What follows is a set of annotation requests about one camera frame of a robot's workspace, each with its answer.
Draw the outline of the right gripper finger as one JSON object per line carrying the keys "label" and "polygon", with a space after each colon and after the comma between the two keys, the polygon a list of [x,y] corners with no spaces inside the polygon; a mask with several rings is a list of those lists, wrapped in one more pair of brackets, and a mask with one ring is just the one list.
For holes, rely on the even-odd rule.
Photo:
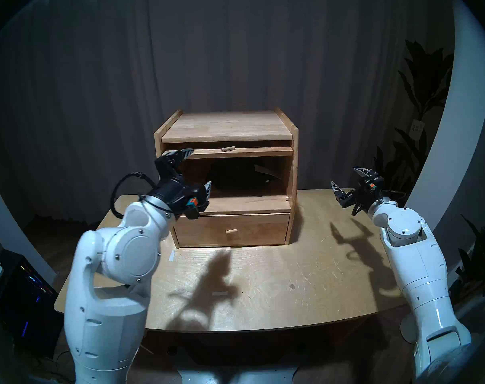
{"label": "right gripper finger", "polygon": [[347,208],[355,205],[355,192],[354,189],[345,191],[340,188],[333,180],[331,180],[331,188],[334,192],[336,201],[340,204],[342,208]]}
{"label": "right gripper finger", "polygon": [[354,167],[353,170],[359,174],[361,177],[368,179],[370,181],[383,181],[384,178],[375,170],[363,168],[363,167]]}

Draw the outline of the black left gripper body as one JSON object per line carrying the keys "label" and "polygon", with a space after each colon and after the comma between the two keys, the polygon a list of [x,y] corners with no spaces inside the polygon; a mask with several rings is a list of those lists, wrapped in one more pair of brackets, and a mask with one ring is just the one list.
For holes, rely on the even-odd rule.
{"label": "black left gripper body", "polygon": [[200,183],[158,182],[150,191],[150,206],[170,214],[205,211],[205,187]]}

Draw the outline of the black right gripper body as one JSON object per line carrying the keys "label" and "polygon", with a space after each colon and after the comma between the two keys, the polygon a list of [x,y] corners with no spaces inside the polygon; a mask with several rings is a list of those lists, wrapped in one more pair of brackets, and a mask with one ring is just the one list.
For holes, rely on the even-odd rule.
{"label": "black right gripper body", "polygon": [[352,216],[356,216],[362,210],[367,214],[375,202],[381,203],[381,186],[378,183],[360,183],[354,192],[355,206]]}

